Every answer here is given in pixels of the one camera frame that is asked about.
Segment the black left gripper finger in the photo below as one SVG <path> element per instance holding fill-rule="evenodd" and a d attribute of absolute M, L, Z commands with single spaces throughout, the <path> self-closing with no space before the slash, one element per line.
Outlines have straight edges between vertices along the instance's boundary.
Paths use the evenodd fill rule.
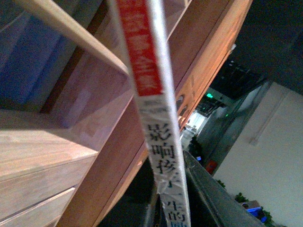
<path fill-rule="evenodd" d="M 184 151 L 187 189 L 193 227 L 263 227 L 200 163 Z"/>

